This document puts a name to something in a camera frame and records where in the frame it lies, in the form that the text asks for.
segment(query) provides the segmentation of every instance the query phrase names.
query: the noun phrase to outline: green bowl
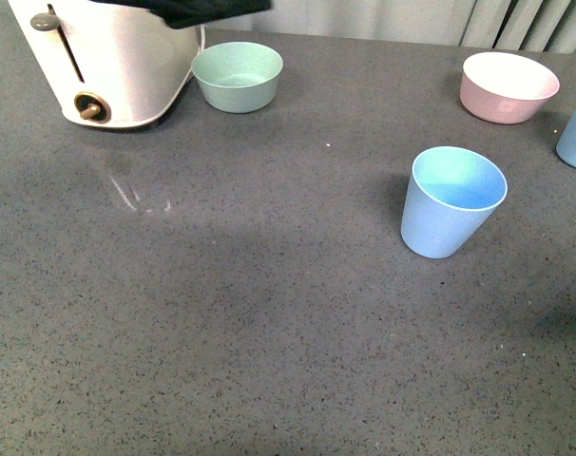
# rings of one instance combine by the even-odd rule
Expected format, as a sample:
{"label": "green bowl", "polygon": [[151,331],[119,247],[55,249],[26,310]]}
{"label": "green bowl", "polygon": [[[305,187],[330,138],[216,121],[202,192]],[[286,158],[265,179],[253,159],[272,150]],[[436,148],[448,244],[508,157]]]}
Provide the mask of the green bowl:
{"label": "green bowl", "polygon": [[193,59],[193,75],[205,100],[216,109],[252,112],[276,96],[281,56],[270,47],[233,42],[215,45]]}

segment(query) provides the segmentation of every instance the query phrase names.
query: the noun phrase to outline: gray countertop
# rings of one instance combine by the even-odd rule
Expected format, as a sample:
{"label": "gray countertop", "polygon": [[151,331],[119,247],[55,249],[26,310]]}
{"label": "gray countertop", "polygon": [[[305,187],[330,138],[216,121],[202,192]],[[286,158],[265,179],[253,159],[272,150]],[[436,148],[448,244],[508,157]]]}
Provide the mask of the gray countertop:
{"label": "gray countertop", "polygon": [[[0,14],[0,454],[576,454],[576,55],[528,54],[561,90],[502,126],[458,100],[479,49],[208,35],[277,50],[277,98],[225,114],[192,81],[110,132]],[[509,194],[430,260],[399,225],[437,145]]]}

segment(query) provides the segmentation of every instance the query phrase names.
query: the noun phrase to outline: pink bowl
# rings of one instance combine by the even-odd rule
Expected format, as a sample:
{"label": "pink bowl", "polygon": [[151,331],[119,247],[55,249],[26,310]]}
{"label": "pink bowl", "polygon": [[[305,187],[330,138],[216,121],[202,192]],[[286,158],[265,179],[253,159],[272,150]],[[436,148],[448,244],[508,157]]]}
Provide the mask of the pink bowl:
{"label": "pink bowl", "polygon": [[518,124],[530,119],[559,87],[552,71],[527,57],[482,52],[464,62],[459,96],[480,119]]}

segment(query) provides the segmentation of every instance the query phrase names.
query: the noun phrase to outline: bowl rim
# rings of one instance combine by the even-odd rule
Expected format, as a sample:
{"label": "bowl rim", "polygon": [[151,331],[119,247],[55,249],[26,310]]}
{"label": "bowl rim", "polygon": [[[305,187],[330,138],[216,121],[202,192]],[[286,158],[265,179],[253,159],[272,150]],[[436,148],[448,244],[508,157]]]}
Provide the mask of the bowl rim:
{"label": "bowl rim", "polygon": [[[211,83],[209,81],[207,81],[206,79],[204,79],[201,76],[198,76],[197,71],[195,69],[195,65],[196,62],[198,60],[201,60],[202,57],[208,50],[210,49],[215,49],[215,48],[231,48],[234,46],[243,46],[243,45],[247,45],[248,47],[254,47],[254,48],[264,48],[265,50],[271,51],[271,55],[275,55],[278,58],[279,61],[279,68],[278,71],[276,71],[275,73],[273,73],[273,76],[267,77],[265,78],[264,81],[260,82],[260,83],[255,83],[255,84],[250,84],[250,85],[222,85],[222,84],[215,84],[215,83]],[[217,45],[211,46],[211,47],[207,47],[206,49],[204,49],[202,52],[200,52],[198,55],[195,56],[195,58],[193,59],[193,61],[191,62],[191,71],[193,73],[193,76],[195,76],[195,78],[200,81],[203,82],[209,86],[213,86],[215,88],[223,88],[223,89],[236,89],[236,90],[240,90],[240,89],[244,89],[244,88],[250,88],[250,87],[257,87],[257,86],[262,86],[263,84],[267,84],[270,81],[273,81],[274,79],[276,79],[279,74],[281,73],[281,71],[284,68],[284,60],[282,59],[281,55],[279,54],[279,52],[277,52],[275,49],[273,49],[272,47],[268,47],[266,45],[262,45],[261,43],[253,43],[250,41],[228,41],[226,43],[218,43]]]}
{"label": "bowl rim", "polygon": [[[490,55],[493,56],[501,56],[501,57],[506,57],[508,56],[509,59],[513,59],[513,60],[520,60],[521,62],[527,62],[528,65],[531,65],[532,67],[537,67],[540,68],[545,77],[548,77],[551,81],[551,83],[554,85],[553,89],[544,96],[540,96],[540,97],[513,97],[513,96],[509,96],[509,95],[505,95],[503,93],[500,93],[497,90],[492,90],[490,88],[488,88],[487,86],[485,86],[484,84],[480,84],[479,82],[477,82],[474,78],[471,77],[471,74],[469,74],[469,69],[472,65],[474,65],[476,60],[480,60],[480,59],[484,59],[486,57],[489,57]],[[472,54],[470,57],[468,57],[464,63],[463,63],[463,74],[465,76],[468,77],[468,79],[478,88],[481,88],[482,90],[485,90],[486,92],[508,99],[508,100],[516,100],[516,101],[520,101],[520,102],[539,102],[539,101],[543,101],[543,100],[549,100],[550,98],[552,98],[554,95],[556,95],[558,93],[558,91],[561,88],[561,82],[558,79],[558,77],[556,76],[556,74],[554,74],[554,72],[548,68],[547,66],[540,64],[539,62],[534,61],[533,59],[529,59],[529,57],[525,57],[524,55],[519,55],[519,54],[514,54],[511,52],[500,52],[500,51],[486,51],[486,52],[477,52],[475,54]]]}

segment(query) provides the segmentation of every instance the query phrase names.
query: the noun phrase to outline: toaster knob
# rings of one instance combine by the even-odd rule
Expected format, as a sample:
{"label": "toaster knob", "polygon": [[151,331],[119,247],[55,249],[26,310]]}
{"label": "toaster knob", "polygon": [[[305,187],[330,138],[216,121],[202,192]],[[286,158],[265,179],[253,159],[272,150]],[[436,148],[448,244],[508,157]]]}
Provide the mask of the toaster knob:
{"label": "toaster knob", "polygon": [[32,16],[30,19],[32,28],[39,31],[52,31],[60,27],[60,19],[55,14],[42,12]]}
{"label": "toaster knob", "polygon": [[103,124],[110,119],[110,106],[98,95],[81,92],[75,97],[75,107],[84,121]]}

